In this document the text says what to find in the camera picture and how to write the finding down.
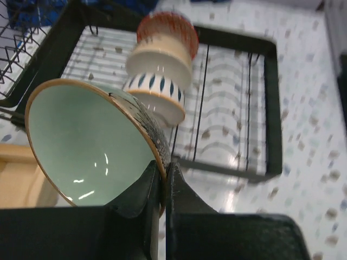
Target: wire basket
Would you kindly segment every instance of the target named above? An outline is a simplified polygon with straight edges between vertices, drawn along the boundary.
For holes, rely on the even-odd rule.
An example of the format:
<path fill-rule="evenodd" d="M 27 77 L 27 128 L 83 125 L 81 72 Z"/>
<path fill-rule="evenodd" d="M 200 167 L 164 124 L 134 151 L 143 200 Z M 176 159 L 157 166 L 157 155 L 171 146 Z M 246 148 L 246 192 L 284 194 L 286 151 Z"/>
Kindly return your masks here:
<path fill-rule="evenodd" d="M 16 112 L 23 114 L 35 87 L 57 77 L 121 88 L 142 17 L 106 5 L 109 1 L 87 6 L 71 0 L 49 32 L 38 29 L 47 37 L 0 106 L 21 101 Z M 193 62 L 193 84 L 185 93 L 186 119 L 165 131 L 172 160 L 182 167 L 254 182 L 277 176 L 282 146 L 275 44 L 195 29 L 201 44 Z"/>

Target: countertop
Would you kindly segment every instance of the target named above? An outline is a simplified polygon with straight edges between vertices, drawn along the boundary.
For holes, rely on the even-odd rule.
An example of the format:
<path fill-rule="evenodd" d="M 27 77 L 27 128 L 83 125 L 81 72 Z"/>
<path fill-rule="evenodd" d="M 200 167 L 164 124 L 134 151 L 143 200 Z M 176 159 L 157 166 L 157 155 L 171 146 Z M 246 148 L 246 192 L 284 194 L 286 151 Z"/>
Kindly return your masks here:
<path fill-rule="evenodd" d="M 187 183 L 220 212 L 289 215 L 314 260 L 347 259 L 345 127 L 324 15 L 263 2 L 159 3 L 159 8 L 172 7 L 194 24 L 272 37 L 279 60 L 282 175 L 239 187 L 230 177 L 187 172 Z M 6 121 L 0 121 L 0 140 L 28 145 L 25 134 Z M 164 217 L 159 224 L 159 259 L 165 259 Z"/>

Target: wooden box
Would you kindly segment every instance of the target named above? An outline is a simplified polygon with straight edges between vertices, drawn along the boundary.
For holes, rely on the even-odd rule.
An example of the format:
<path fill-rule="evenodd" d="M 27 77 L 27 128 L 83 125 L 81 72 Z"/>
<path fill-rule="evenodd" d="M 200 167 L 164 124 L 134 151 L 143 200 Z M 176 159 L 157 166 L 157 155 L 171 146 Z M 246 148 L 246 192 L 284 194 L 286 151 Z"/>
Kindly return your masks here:
<path fill-rule="evenodd" d="M 30 147 L 0 144 L 0 209 L 53 207 L 57 195 Z"/>

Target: green bowl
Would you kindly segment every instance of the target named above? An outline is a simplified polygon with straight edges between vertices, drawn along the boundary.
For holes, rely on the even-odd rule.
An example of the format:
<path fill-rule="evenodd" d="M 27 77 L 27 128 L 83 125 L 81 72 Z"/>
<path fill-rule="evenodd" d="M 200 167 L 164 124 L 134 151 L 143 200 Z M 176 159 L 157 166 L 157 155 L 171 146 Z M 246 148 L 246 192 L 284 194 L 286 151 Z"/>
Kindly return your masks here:
<path fill-rule="evenodd" d="M 122 90 L 68 79 L 39 85 L 25 110 L 31 149 L 74 206 L 105 205 L 155 159 L 165 191 L 170 152 L 151 113 Z M 162 211 L 165 196 L 161 200 Z"/>

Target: blue teardrop pattern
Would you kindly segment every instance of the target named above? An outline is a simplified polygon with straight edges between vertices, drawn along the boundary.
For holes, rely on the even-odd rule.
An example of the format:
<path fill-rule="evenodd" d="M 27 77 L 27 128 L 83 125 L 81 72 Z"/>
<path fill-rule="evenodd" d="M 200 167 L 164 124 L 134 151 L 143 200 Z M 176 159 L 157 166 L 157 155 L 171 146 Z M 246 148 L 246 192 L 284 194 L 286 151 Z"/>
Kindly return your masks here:
<path fill-rule="evenodd" d="M 180 90 L 178 90 L 178 102 L 180 102 L 180 101 L 181 101 L 181 96 L 182 96 L 181 91 L 180 91 Z"/>
<path fill-rule="evenodd" d="M 129 82 L 129 88 L 131 88 L 131 85 L 132 85 L 132 83 L 134 82 L 134 80 L 135 80 L 135 77 L 133 77 L 133 78 L 131 79 L 131 81 Z"/>
<path fill-rule="evenodd" d="M 153 74 L 153 77 L 152 77 L 151 80 L 150 80 L 150 89 L 152 89 L 155 79 L 156 79 L 156 75 Z"/>
<path fill-rule="evenodd" d="M 140 88 L 141 87 L 141 85 L 142 85 L 142 83 L 143 83 L 143 80 L 145 79 L 145 76 L 146 76 L 146 74 L 143 74 L 142 76 L 141 76 L 141 78 L 139 79 L 139 83 L 138 83 L 138 87 Z"/>
<path fill-rule="evenodd" d="M 162 79 L 160 81 L 160 92 L 163 92 L 164 85 L 165 85 L 165 79 L 164 79 L 164 77 L 162 77 Z"/>
<path fill-rule="evenodd" d="M 172 96 L 173 92 L 174 92 L 174 84 L 173 84 L 172 81 L 171 81 L 171 85 L 170 85 L 170 96 Z"/>

